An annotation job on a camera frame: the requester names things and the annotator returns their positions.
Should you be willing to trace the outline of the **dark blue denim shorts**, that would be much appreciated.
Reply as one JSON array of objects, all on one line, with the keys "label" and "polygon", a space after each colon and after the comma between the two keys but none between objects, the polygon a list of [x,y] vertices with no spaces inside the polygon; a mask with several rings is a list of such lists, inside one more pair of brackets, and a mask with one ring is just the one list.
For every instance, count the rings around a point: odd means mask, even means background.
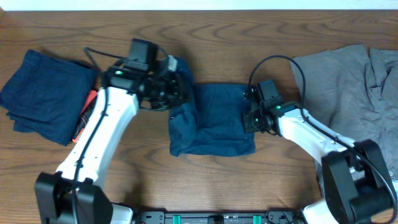
[{"label": "dark blue denim shorts", "polygon": [[177,72],[188,80],[193,99],[169,111],[169,151],[182,154],[236,157],[255,153],[254,134],[246,134],[242,112],[250,109],[246,85],[194,83],[188,62],[177,59]]}]

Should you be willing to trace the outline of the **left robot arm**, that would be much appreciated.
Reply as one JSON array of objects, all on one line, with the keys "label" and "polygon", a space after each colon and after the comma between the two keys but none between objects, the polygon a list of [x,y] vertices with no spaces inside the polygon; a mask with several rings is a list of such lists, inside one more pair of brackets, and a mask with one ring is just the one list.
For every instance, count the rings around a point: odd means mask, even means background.
[{"label": "left robot arm", "polygon": [[103,192],[121,137],[141,109],[167,111],[191,98],[178,60],[157,44],[132,39],[129,54],[100,72],[102,88],[79,141],[54,174],[38,176],[34,189],[40,221],[51,223],[137,223],[133,208]]}]

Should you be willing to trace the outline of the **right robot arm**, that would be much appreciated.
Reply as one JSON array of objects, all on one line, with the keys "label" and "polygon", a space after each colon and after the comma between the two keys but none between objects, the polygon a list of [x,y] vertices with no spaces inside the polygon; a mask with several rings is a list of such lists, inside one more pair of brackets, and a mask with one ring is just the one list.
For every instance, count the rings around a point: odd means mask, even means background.
[{"label": "right robot arm", "polygon": [[371,223],[389,209],[397,216],[397,196],[374,141],[334,132],[298,103],[284,102],[272,80],[249,86],[245,97],[251,102],[242,115],[246,133],[286,138],[321,165],[323,199],[303,208],[294,223]]}]

